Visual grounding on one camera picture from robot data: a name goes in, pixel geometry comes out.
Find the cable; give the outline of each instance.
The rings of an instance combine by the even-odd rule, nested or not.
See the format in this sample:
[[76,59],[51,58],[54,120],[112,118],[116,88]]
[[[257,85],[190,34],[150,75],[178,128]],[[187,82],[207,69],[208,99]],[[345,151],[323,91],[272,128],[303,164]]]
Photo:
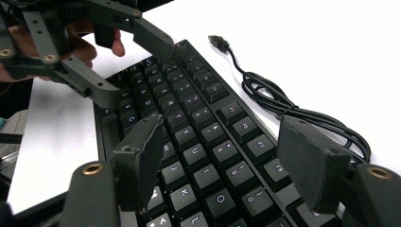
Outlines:
[[[354,164],[369,163],[371,157],[371,149],[368,142],[357,132],[347,128],[336,118],[323,113],[312,112],[304,110],[295,105],[283,90],[276,85],[274,82],[265,79],[253,72],[245,72],[236,63],[235,55],[230,49],[229,44],[223,38],[219,36],[209,36],[210,43],[223,53],[229,52],[233,59],[235,68],[242,74],[243,81],[241,83],[243,91],[259,106],[265,110],[269,110],[273,113],[278,114],[280,119],[282,115],[286,114],[289,116],[303,119],[310,124],[318,126],[322,129],[331,131],[343,138],[346,138],[347,142],[342,145],[347,148],[349,153],[353,156]],[[271,94],[272,97],[266,96],[264,91]],[[350,150],[352,145],[356,145],[363,156]]]

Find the spacebar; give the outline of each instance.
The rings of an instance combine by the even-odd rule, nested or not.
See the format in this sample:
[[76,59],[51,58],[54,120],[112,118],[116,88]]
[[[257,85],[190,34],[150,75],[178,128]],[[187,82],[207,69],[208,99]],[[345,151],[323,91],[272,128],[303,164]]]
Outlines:
[[103,148],[106,162],[113,158],[113,150],[121,141],[117,119],[113,118],[107,122],[102,122]]

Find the white table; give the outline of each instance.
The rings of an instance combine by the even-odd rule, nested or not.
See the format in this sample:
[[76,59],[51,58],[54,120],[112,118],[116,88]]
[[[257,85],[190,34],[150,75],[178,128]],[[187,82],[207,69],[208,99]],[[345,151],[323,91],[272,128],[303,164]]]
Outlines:
[[[144,17],[175,42],[189,40],[276,135],[278,122],[248,101],[230,57],[208,35],[224,37],[244,70],[274,81],[301,108],[359,132],[372,163],[401,174],[400,11],[396,1],[175,0]],[[124,58],[97,49],[94,70],[102,77],[149,56],[132,35],[123,33],[123,42]],[[66,191],[72,172],[96,159],[92,100],[36,79],[9,192],[13,212]]]

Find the human hand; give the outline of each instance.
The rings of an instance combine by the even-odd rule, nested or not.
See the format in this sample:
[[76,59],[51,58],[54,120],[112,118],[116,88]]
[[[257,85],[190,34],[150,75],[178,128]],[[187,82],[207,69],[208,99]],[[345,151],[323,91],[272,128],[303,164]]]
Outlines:
[[[61,55],[62,59],[66,59],[71,55],[75,55],[86,65],[92,68],[92,60],[96,57],[96,49],[94,46],[83,40],[79,34],[87,34],[94,32],[94,26],[89,21],[76,21],[66,27],[68,38],[70,40],[71,51]],[[23,26],[13,26],[9,28],[9,32],[17,44],[21,54],[27,57],[38,57],[38,51],[35,47],[32,37],[29,31]],[[114,42],[112,47],[113,53],[122,57],[125,55],[124,45],[121,42],[121,33],[119,30],[114,31]],[[23,79],[33,79],[36,76],[27,76]],[[0,64],[0,82],[15,82],[3,65]]]

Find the keyboard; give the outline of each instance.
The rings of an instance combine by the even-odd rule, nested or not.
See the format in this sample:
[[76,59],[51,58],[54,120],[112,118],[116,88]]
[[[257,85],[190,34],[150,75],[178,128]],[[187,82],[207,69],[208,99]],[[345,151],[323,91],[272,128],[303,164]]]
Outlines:
[[118,110],[94,104],[99,160],[111,161],[140,119],[165,120],[164,157],[138,226],[340,226],[340,215],[308,211],[276,138],[189,41],[175,44],[172,62],[149,57],[107,81],[121,100]]

